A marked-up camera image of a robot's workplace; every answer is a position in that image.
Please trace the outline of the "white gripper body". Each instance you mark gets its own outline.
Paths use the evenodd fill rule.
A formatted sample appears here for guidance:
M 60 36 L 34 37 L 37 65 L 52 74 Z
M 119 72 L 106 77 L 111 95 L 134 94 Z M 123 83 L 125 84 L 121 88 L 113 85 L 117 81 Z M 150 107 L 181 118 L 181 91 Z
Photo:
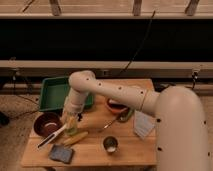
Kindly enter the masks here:
M 67 110 L 62 111 L 61 121 L 66 125 L 66 129 L 77 128 L 78 123 L 82 120 L 81 114 L 72 114 Z

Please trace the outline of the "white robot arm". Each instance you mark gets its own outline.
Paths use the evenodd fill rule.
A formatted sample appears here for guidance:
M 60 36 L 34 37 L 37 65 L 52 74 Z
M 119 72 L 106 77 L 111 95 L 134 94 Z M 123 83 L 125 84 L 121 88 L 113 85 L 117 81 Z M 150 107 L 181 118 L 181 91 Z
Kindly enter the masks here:
M 183 86 L 158 93 L 96 79 L 90 70 L 69 76 L 63 111 L 77 115 L 87 96 L 99 94 L 155 118 L 157 171 L 211 171 L 205 111 L 197 94 Z

